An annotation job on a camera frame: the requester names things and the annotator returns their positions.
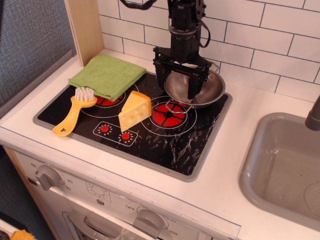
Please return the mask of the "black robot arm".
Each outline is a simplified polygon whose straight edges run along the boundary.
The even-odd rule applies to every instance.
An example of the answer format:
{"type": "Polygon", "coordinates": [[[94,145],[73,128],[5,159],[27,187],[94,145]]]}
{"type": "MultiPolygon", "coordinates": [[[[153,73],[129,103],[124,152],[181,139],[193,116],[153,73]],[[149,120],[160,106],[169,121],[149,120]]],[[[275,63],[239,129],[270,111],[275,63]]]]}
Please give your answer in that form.
{"type": "Polygon", "coordinates": [[[200,93],[212,66],[199,55],[200,48],[206,48],[211,40],[208,38],[206,44],[201,44],[202,27],[207,28],[202,21],[206,7],[203,0],[169,0],[170,47],[153,49],[153,64],[160,88],[164,88],[171,72],[183,74],[188,77],[187,98],[190,100],[200,93]]]}

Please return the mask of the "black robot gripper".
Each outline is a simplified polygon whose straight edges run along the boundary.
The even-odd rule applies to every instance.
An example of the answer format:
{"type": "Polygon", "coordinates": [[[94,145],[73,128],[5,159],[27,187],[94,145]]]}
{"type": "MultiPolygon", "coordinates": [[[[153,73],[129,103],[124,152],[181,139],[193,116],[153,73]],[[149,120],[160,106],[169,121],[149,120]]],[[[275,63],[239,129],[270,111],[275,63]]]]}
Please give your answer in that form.
{"type": "Polygon", "coordinates": [[[153,49],[153,64],[159,87],[164,87],[165,80],[171,72],[185,74],[189,76],[189,100],[194,99],[201,91],[204,82],[208,80],[209,68],[212,65],[199,55],[199,50],[203,47],[201,29],[201,26],[193,26],[189,30],[179,30],[170,26],[170,47],[156,46],[153,49]]]}

